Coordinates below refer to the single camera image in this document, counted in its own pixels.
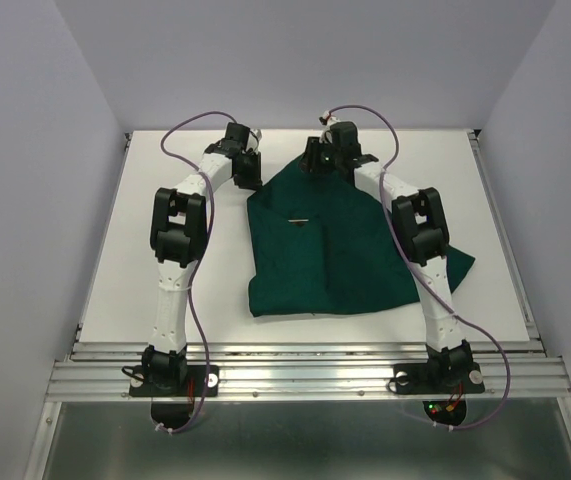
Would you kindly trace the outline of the dark green surgical drape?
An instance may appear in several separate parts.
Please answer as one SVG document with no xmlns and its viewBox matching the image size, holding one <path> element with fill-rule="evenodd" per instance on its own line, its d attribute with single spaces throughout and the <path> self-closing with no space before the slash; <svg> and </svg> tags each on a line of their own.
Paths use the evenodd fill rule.
<svg viewBox="0 0 571 480">
<path fill-rule="evenodd" d="M 380 202 L 335 173 L 308 174 L 291 161 L 248 198 L 247 216 L 255 317 L 358 315 L 419 300 Z"/>
</svg>

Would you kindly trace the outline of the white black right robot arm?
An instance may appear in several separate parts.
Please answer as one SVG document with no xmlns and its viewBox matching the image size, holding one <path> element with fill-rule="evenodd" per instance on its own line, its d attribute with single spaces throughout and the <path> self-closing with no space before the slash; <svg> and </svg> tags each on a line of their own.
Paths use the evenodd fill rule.
<svg viewBox="0 0 571 480">
<path fill-rule="evenodd" d="M 427 360 L 394 365 L 388 389 L 399 395 L 484 392 L 480 367 L 452 305 L 447 273 L 450 235 L 439 192 L 406 183 L 388 173 L 375 156 L 363 153 L 354 123 L 332 114 L 320 122 L 322 133 L 308 139 L 301 169 L 336 173 L 380 202 L 419 295 Z"/>
</svg>

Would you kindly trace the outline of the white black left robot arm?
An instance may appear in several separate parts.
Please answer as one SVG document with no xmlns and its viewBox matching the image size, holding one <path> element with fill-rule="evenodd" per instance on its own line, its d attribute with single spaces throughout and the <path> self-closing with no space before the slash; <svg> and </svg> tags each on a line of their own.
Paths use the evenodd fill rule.
<svg viewBox="0 0 571 480">
<path fill-rule="evenodd" d="M 228 181 L 247 190 L 262 186 L 261 138 L 260 130 L 230 122 L 224 136 L 204 150 L 192 173 L 154 196 L 150 246 L 159 268 L 159 290 L 141 367 L 144 380 L 164 393 L 178 393 L 187 384 L 188 296 L 209 241 L 212 197 Z"/>
</svg>

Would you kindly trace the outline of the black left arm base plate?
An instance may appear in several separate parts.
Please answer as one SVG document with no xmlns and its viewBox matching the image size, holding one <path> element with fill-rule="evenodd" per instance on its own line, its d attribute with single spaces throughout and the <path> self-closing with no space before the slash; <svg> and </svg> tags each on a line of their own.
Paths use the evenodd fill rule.
<svg viewBox="0 0 571 480">
<path fill-rule="evenodd" d="M 143 375 L 143 368 L 124 366 L 121 373 L 129 380 L 129 395 L 134 398 L 190 398 L 218 395 L 220 369 L 217 365 L 196 364 L 187 366 L 187 374 L 182 383 L 161 378 L 150 380 Z"/>
</svg>

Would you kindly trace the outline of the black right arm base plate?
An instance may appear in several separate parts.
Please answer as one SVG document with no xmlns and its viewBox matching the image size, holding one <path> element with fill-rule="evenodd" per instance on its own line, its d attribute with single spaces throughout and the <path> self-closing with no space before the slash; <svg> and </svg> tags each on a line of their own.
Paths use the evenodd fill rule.
<svg viewBox="0 0 571 480">
<path fill-rule="evenodd" d="M 386 388 L 401 396 L 445 395 L 458 393 L 459 388 L 463 394 L 485 392 L 480 367 L 476 363 L 453 370 L 431 368 L 427 362 L 394 364 Z"/>
</svg>

